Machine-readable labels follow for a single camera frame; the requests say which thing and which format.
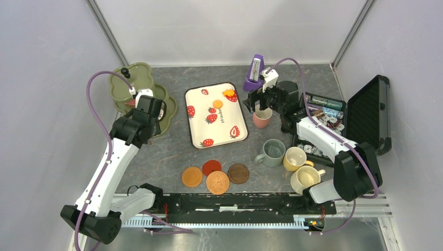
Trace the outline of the pink cake slice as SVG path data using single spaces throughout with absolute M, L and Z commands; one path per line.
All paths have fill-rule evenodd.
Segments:
M 135 99 L 129 100 L 128 102 L 125 103 L 125 105 L 135 107 Z

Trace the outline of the round orange biscuit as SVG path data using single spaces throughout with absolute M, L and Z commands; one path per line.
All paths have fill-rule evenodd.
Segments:
M 213 107 L 216 109 L 220 109 L 223 106 L 223 102 L 221 100 L 214 100 Z

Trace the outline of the light brown round coaster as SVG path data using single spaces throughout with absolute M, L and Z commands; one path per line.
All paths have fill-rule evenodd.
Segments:
M 194 188 L 202 182 L 203 173 L 198 167 L 191 166 L 183 171 L 181 180 L 185 186 Z

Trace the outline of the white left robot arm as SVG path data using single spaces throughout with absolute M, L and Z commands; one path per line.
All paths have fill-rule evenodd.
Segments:
M 141 146 L 161 133 L 159 116 L 166 107 L 163 100 L 143 95 L 128 115 L 113 123 L 107 134 L 108 146 L 85 192 L 74 205 L 62 208 L 62 219 L 75 233 L 109 244 L 122 224 L 136 214 L 147 209 L 158 213 L 163 209 L 163 190 L 147 183 L 119 202 L 112 199 Z

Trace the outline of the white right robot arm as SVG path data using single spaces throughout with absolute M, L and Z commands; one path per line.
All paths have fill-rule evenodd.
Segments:
M 302 208 L 316 213 L 324 202 L 378 197 L 382 177 L 375 149 L 367 142 L 348 140 L 323 125 L 309 111 L 305 96 L 298 96 L 297 84 L 283 81 L 248 93 L 243 104 L 250 112 L 270 108 L 280 115 L 282 129 L 316 146 L 334 165 L 333 179 L 302 189 Z

